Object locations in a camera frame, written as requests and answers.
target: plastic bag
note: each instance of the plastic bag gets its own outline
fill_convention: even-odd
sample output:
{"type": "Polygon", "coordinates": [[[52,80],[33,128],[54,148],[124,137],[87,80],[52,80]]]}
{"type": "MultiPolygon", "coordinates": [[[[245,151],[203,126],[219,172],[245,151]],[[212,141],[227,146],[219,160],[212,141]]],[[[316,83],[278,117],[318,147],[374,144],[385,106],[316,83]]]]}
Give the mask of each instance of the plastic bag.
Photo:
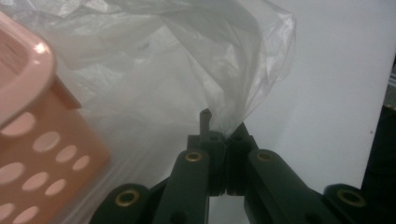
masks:
{"type": "Polygon", "coordinates": [[[166,178],[198,115],[229,135],[287,73],[295,20],[261,0],[0,0],[43,36],[112,162],[54,223],[88,222],[116,186],[166,178]]]}

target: white surface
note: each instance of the white surface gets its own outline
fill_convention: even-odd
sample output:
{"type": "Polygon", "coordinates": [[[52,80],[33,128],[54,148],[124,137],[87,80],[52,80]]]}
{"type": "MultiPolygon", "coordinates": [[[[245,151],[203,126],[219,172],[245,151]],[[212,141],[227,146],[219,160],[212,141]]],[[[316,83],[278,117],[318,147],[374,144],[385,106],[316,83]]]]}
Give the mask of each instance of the white surface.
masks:
{"type": "MultiPolygon", "coordinates": [[[[308,187],[359,188],[396,50],[396,1],[273,2],[297,19],[294,64],[247,129],[308,187]]],[[[248,223],[241,198],[211,206],[210,224],[248,223]]]]}

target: basket hole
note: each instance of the basket hole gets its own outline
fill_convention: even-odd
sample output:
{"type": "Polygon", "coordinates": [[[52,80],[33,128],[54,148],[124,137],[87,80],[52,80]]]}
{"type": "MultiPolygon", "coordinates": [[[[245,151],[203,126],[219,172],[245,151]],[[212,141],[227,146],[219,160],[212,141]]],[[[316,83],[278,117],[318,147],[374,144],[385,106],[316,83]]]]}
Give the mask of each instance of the basket hole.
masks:
{"type": "Polygon", "coordinates": [[[15,205],[13,203],[5,203],[0,206],[0,221],[3,221],[14,211],[15,205]]]}
{"type": "Polygon", "coordinates": [[[74,156],[76,156],[77,147],[76,146],[68,146],[62,149],[58,155],[56,156],[57,162],[67,162],[70,161],[74,156]]]}
{"type": "Polygon", "coordinates": [[[22,223],[26,223],[30,220],[32,220],[32,218],[34,218],[38,213],[38,207],[37,206],[33,206],[30,207],[26,210],[24,210],[22,213],[20,213],[15,219],[14,222],[12,222],[13,224],[22,224],[22,223]]]}
{"type": "Polygon", "coordinates": [[[43,186],[49,178],[49,174],[46,172],[41,172],[36,175],[31,176],[26,182],[22,185],[23,190],[35,190],[43,186]]]}
{"type": "Polygon", "coordinates": [[[64,186],[66,186],[66,181],[64,179],[57,180],[47,188],[46,195],[53,196],[61,192],[64,189],[64,186]]]}
{"type": "Polygon", "coordinates": [[[9,137],[18,137],[29,133],[35,127],[35,116],[29,112],[21,114],[14,119],[1,133],[9,137]]]}
{"type": "Polygon", "coordinates": [[[76,161],[73,165],[73,170],[79,171],[87,167],[87,165],[90,163],[91,157],[89,156],[83,156],[76,161]]]}
{"type": "Polygon", "coordinates": [[[33,143],[33,149],[38,152],[45,152],[53,149],[61,139],[57,132],[43,133],[33,143]]]}
{"type": "Polygon", "coordinates": [[[22,175],[24,165],[20,162],[13,162],[0,168],[0,185],[4,185],[16,180],[22,175]]]}

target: crumpled plastic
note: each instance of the crumpled plastic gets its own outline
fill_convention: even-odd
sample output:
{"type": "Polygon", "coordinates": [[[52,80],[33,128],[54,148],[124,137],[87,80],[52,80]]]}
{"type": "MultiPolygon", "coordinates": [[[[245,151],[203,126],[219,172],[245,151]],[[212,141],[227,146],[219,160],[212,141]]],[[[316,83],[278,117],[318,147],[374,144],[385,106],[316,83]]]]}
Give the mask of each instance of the crumpled plastic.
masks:
{"type": "Polygon", "coordinates": [[[265,0],[0,0],[0,9],[48,41],[110,148],[99,182],[58,223],[87,221],[119,184],[169,175],[203,109],[229,136],[288,73],[295,33],[293,16],[265,0]]]}

